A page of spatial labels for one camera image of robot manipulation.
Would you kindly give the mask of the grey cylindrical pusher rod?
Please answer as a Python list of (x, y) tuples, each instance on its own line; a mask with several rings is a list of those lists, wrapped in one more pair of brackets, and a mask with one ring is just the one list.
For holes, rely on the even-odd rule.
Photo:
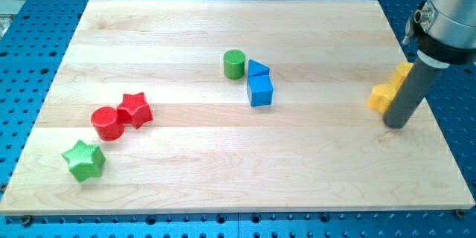
[(392, 129), (401, 129), (445, 70), (445, 63), (418, 56), (396, 93), (383, 122)]

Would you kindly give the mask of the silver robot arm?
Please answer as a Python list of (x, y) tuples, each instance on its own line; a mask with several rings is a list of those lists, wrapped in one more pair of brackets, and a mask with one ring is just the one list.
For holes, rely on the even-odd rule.
[(409, 17), (404, 44), (414, 40), (417, 58), (383, 114), (401, 129), (450, 65), (475, 62), (475, 0), (426, 0)]

